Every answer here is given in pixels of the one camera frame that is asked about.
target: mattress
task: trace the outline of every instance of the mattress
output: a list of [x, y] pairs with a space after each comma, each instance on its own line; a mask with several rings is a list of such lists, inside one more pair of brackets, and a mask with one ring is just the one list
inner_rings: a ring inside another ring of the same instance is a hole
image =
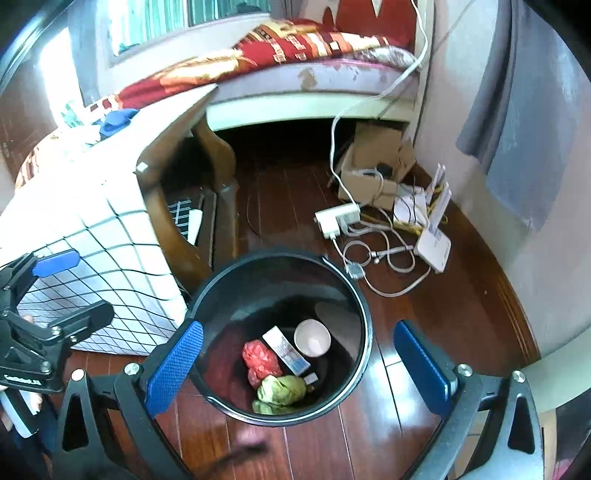
[[[297, 92], [377, 95], [392, 85], [401, 74], [392, 67], [351, 59], [290, 63], [218, 84], [218, 94], [212, 103]], [[396, 87], [390, 96], [412, 101], [417, 91], [418, 75], [413, 74]]]

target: blue gripper pad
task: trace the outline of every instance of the blue gripper pad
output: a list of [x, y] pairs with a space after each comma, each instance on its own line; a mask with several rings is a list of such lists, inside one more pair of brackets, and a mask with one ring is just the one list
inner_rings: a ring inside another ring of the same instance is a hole
[[33, 267], [33, 275], [40, 278], [49, 277], [69, 268], [74, 268], [80, 262], [80, 254], [74, 250], [66, 250], [58, 254], [42, 257]]
[[148, 381], [145, 405], [152, 418], [168, 410], [202, 345], [203, 326], [193, 321]]
[[404, 321], [394, 328], [394, 347], [430, 412], [446, 416], [452, 385]]

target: gray towel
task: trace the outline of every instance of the gray towel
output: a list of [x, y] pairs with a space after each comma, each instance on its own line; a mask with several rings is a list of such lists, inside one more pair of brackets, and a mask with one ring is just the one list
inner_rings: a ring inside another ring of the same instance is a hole
[[535, 230], [560, 190], [580, 71], [554, 29], [522, 0], [499, 0], [488, 64], [456, 146], [479, 160], [493, 196]]

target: white bowl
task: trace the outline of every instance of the white bowl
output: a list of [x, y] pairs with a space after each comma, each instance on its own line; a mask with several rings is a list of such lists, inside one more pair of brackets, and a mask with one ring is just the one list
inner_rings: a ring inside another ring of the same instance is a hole
[[304, 320], [295, 329], [294, 343], [305, 356], [322, 356], [329, 351], [330, 332], [318, 320]]

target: red plastic bag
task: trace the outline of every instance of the red plastic bag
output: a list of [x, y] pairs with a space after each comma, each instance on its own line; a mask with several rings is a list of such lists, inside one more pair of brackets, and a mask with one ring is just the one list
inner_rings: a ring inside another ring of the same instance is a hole
[[267, 348], [260, 340], [253, 340], [244, 344], [242, 359], [248, 367], [248, 382], [252, 388], [258, 388], [261, 381], [269, 375], [283, 376], [275, 352]]

